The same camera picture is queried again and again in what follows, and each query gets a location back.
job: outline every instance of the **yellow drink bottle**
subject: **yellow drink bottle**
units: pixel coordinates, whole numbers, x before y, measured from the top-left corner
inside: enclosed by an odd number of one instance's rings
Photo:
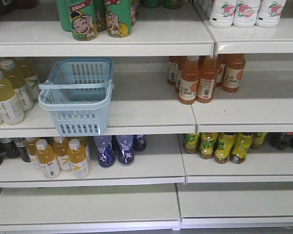
[[[11,82],[18,99],[20,100],[23,111],[28,111],[34,106],[33,98],[26,84],[23,74],[16,67],[11,59],[6,59],[0,62],[0,67],[5,77]]]

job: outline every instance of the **green can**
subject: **green can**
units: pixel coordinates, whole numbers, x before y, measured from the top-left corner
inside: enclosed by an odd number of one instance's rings
[[[104,0],[109,36],[124,38],[131,34],[130,0]]]
[[[93,40],[98,35],[93,0],[69,0],[71,32],[76,40]]]

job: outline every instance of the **white bottle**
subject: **white bottle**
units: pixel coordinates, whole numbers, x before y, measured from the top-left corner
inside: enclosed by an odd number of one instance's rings
[[[233,25],[250,28],[256,23],[260,0],[238,0],[233,17]]]
[[[256,25],[273,28],[279,24],[286,0],[262,0],[257,13]]]

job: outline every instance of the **bottle label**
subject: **bottle label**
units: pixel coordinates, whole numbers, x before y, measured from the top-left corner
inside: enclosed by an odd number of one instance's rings
[[[69,162],[69,156],[68,155],[64,155],[62,157],[58,157],[58,162],[59,162],[59,166],[60,169],[62,171],[68,172],[70,170],[72,170],[71,166],[70,166],[70,162]]]
[[[87,160],[84,160],[80,163],[71,162],[70,165],[74,171],[75,177],[77,178],[84,178],[89,173],[89,164]]]
[[[195,99],[197,85],[198,85],[198,80],[186,81],[183,78],[181,78],[179,97],[186,101],[191,101]]]
[[[28,111],[34,106],[34,101],[30,95],[27,84],[14,91],[20,100],[23,111]]]
[[[16,95],[7,101],[0,101],[0,116],[7,124],[19,123],[24,118],[21,104]]]
[[[200,98],[211,98],[214,88],[214,79],[203,79],[200,78],[199,87],[197,89],[196,95]]]
[[[48,179],[53,179],[60,173],[60,167],[57,158],[47,164],[40,163],[40,167],[43,175]]]
[[[240,85],[240,80],[242,79],[243,70],[235,70],[232,68],[227,67],[226,74],[223,80],[224,86],[234,89],[238,88]]]

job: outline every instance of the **juice bottle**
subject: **juice bottle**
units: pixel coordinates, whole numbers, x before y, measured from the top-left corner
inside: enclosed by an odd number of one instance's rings
[[[1,61],[0,66],[5,77],[11,82],[23,111],[29,111],[33,108],[34,101],[20,69],[11,59]]]
[[[28,156],[30,161],[33,163],[34,167],[37,170],[40,170],[39,160],[36,154],[36,142],[40,140],[40,137],[26,137],[25,138],[25,146],[28,152]]]
[[[238,133],[231,150],[230,160],[235,164],[245,161],[246,154],[253,141],[253,133]]]
[[[36,142],[37,157],[42,173],[48,179],[57,177],[60,173],[60,167],[51,145],[45,139]]]
[[[200,103],[209,103],[212,99],[216,85],[218,59],[217,56],[205,57],[204,64],[200,69],[199,84],[195,99]]]
[[[3,122],[14,125],[24,119],[24,112],[11,82],[0,71],[0,116]]]
[[[180,56],[169,56],[167,83],[176,84],[177,66]]]
[[[190,105],[195,102],[195,95],[199,81],[199,56],[187,56],[186,66],[181,74],[179,101]]]
[[[62,136],[54,137],[54,143],[53,143],[54,153],[57,156],[60,169],[65,172],[72,170],[69,163],[68,142],[69,140]]]
[[[38,100],[39,79],[33,61],[28,57],[14,57],[14,61],[24,76],[33,100]]]
[[[187,56],[181,56],[179,61],[178,61],[177,73],[176,73],[176,84],[175,84],[175,91],[177,93],[179,93],[180,82],[181,82],[181,74],[182,74],[183,69],[186,66],[186,62],[187,62]]]
[[[84,147],[77,139],[70,140],[68,145],[68,155],[74,175],[77,178],[84,178],[89,173]]]
[[[221,88],[229,93],[238,91],[244,67],[244,54],[231,55],[228,59],[227,69]]]

